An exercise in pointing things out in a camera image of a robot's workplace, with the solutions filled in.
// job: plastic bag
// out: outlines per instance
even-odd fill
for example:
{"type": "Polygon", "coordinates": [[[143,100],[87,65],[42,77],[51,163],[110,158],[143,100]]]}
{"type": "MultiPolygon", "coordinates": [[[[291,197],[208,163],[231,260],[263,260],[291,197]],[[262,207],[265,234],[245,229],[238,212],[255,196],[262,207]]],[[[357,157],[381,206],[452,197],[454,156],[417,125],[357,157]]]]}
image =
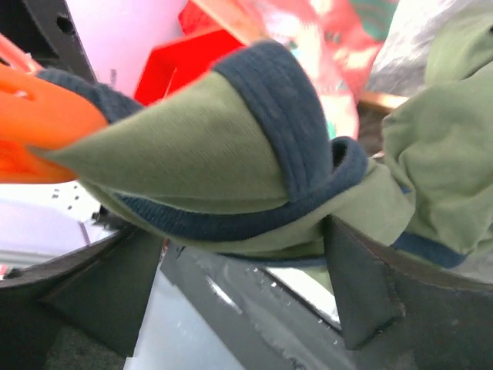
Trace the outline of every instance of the plastic bag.
{"type": "Polygon", "coordinates": [[[356,102],[397,4],[398,0],[193,0],[180,23],[186,30],[187,14],[198,7],[220,25],[229,25],[232,34],[244,32],[245,24],[237,18],[240,11],[233,11],[240,8],[249,22],[300,60],[317,89],[331,136],[357,138],[356,102]]]}

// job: screw hole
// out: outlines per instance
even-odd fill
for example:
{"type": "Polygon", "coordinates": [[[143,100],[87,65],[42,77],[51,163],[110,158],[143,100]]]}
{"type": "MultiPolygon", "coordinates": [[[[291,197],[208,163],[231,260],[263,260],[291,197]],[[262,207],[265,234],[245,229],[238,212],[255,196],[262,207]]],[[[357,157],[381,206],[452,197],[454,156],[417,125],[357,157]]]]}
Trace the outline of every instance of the screw hole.
{"type": "Polygon", "coordinates": [[[59,15],[56,17],[56,25],[59,27],[60,31],[66,35],[73,36],[75,34],[74,25],[67,15],[59,15]]]}

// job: folded cloth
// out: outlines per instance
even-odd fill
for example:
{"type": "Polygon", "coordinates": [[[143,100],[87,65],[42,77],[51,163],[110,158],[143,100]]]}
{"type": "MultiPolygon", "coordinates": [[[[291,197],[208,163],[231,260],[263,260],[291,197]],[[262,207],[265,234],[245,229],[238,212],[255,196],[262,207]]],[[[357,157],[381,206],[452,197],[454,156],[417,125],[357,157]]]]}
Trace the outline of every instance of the folded cloth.
{"type": "Polygon", "coordinates": [[[416,206],[406,231],[463,259],[493,247],[492,27],[493,9],[445,24],[431,47],[430,87],[384,121],[385,163],[416,206]]]}
{"type": "Polygon", "coordinates": [[[384,165],[347,137],[330,141],[296,59],[261,42],[141,110],[107,86],[39,77],[93,102],[111,125],[56,151],[102,204],[188,246],[286,267],[324,264],[321,221],[336,215],[392,244],[413,207],[384,165]]]}

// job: orange plastic object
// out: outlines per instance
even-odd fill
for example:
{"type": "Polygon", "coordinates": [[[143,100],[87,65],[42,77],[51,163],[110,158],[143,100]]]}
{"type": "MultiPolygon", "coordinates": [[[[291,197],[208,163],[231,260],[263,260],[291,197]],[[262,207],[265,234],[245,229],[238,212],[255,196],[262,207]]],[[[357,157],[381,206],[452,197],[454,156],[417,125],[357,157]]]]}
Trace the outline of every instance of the orange plastic object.
{"type": "Polygon", "coordinates": [[[42,67],[0,33],[0,58],[13,69],[24,73],[36,73],[42,67]]]}
{"type": "Polygon", "coordinates": [[[63,148],[106,127],[93,104],[61,87],[0,65],[0,183],[62,183],[71,171],[26,148],[63,148]]]}
{"type": "Polygon", "coordinates": [[[216,60],[242,46],[217,27],[158,46],[151,51],[134,97],[148,106],[198,79],[216,60]]]}

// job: red container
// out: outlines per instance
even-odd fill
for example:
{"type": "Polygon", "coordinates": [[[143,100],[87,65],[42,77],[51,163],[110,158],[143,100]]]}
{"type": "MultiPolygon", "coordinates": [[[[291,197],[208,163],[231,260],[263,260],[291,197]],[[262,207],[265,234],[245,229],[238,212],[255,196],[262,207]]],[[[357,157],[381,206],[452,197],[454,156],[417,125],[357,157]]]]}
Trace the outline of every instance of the red container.
{"type": "Polygon", "coordinates": [[[219,27],[154,48],[135,99],[148,106],[198,79],[221,57],[243,45],[219,27]]]}

